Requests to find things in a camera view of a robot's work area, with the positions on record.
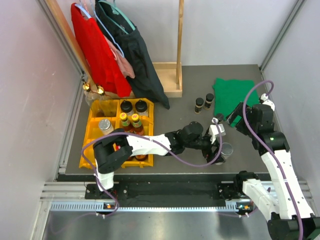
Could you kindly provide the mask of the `grey lid salt jar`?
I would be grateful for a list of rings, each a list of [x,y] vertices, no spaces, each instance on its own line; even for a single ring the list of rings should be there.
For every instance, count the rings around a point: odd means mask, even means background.
[[[233,152],[234,152],[233,146],[228,142],[224,142],[222,144],[222,150],[221,150],[220,156],[215,161],[215,164],[222,165],[223,163],[226,162],[227,158],[229,158],[233,154]]]

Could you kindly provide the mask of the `red lid sauce jar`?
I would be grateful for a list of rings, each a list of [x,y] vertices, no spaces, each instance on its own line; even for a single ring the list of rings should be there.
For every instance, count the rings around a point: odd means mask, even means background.
[[[135,159],[137,161],[145,161],[148,158],[148,155],[136,155]]]

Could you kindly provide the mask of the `sauce bottle yellow cap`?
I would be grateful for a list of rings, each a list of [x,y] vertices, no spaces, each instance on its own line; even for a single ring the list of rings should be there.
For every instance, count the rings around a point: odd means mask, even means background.
[[[133,132],[136,135],[144,136],[145,130],[144,130],[144,126],[141,122],[140,116],[135,113],[131,116],[131,120],[132,120]]]
[[[125,112],[122,112],[119,115],[119,118],[120,118],[120,121],[121,121],[121,126],[124,129],[124,131],[127,132],[127,133],[133,133],[134,132],[133,125],[130,122],[127,114]]]

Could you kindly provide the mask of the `black lid spice shaker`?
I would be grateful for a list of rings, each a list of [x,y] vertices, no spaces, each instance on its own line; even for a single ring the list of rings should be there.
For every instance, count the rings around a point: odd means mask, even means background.
[[[130,101],[124,100],[120,104],[120,109],[122,113],[126,113],[127,116],[132,116],[134,114],[133,105]]]
[[[135,103],[135,110],[139,116],[145,116],[145,117],[149,116],[148,105],[144,100],[140,99]]]

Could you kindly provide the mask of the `sauce bottle yellow cap front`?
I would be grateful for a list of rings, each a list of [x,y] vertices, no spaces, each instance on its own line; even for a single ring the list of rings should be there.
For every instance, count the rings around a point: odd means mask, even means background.
[[[134,132],[133,125],[130,122],[127,114],[125,112],[122,112],[119,115],[119,118],[120,118],[120,121],[121,121],[121,126],[124,129],[124,131],[127,132],[127,133],[133,133]]]

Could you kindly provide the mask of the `grey lid white shaker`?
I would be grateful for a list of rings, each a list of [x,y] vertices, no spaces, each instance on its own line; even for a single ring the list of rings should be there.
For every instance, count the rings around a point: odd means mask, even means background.
[[[111,121],[106,118],[99,121],[98,127],[103,135],[108,135],[114,131],[114,127],[111,124]]]

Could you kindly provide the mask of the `glass oil bottle gold spout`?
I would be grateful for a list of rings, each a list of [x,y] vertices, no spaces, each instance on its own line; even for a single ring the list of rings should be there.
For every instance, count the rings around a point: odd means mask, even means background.
[[[91,86],[86,81],[82,81],[82,89],[85,96],[85,101],[89,107],[92,106],[93,102],[96,100],[96,94],[92,91]]]

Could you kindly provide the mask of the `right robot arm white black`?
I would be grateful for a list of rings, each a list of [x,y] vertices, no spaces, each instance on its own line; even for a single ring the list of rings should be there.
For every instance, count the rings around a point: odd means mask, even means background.
[[[253,106],[240,102],[226,122],[231,124],[240,117],[235,128],[251,138],[276,195],[267,191],[256,173],[245,170],[233,179],[233,192],[239,198],[249,197],[253,201],[266,220],[271,239],[314,240],[320,235],[320,218],[300,187],[285,135],[275,130],[274,110],[274,103],[263,94]]]

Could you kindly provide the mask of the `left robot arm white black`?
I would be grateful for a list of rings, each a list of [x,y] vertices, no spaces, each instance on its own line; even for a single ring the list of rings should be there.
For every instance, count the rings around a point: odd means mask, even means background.
[[[183,129],[156,136],[140,136],[116,129],[105,138],[93,144],[97,168],[96,192],[102,198],[109,198],[114,191],[114,173],[130,157],[138,155],[169,156],[179,155],[185,149],[201,150],[203,157],[215,162],[220,154],[213,152],[213,146],[221,143],[225,128],[221,123],[213,123],[205,135],[203,126],[193,121]]]

